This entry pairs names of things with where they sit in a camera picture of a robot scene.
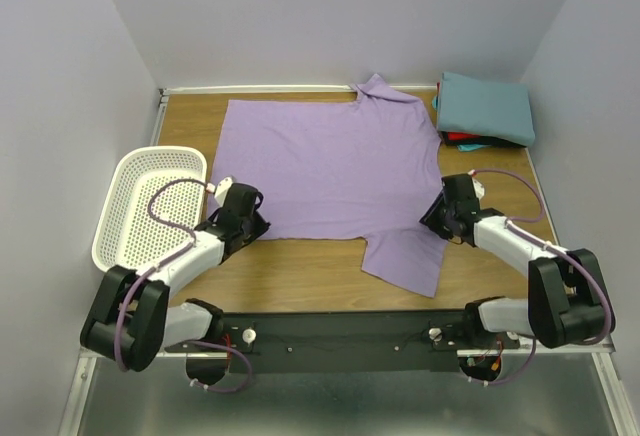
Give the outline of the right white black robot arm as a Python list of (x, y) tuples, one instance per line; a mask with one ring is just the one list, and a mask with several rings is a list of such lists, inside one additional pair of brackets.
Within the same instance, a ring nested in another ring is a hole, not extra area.
[(482, 249), (527, 280), (524, 299), (493, 297), (467, 304), (460, 335), (480, 348), (515, 333), (554, 349), (592, 345), (615, 328), (615, 315), (595, 254), (568, 250), (522, 229), (515, 218), (481, 205), (477, 173), (445, 176), (420, 222), (438, 237)]

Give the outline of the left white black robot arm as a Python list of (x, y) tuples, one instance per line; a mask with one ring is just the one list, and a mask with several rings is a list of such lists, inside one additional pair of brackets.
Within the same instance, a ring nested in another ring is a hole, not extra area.
[(80, 332), (80, 344), (116, 362), (122, 371), (146, 369), (162, 349), (190, 341), (201, 351), (214, 349), (222, 336), (219, 310), (201, 301), (172, 310), (172, 297), (205, 271), (264, 235), (270, 225), (260, 215), (263, 194), (227, 177), (197, 186), (214, 197), (218, 207), (195, 227), (159, 216), (154, 204), (173, 187), (166, 183), (151, 197), (148, 216), (186, 238), (139, 269), (115, 265), (108, 269)]

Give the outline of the purple t shirt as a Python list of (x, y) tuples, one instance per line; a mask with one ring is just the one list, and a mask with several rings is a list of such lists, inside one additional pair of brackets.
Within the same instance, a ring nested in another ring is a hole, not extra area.
[(441, 189), (423, 101), (373, 76), (348, 103), (232, 100), (211, 179), (263, 194), (269, 239), (366, 243), (363, 270), (433, 296), (446, 243), (421, 222)]

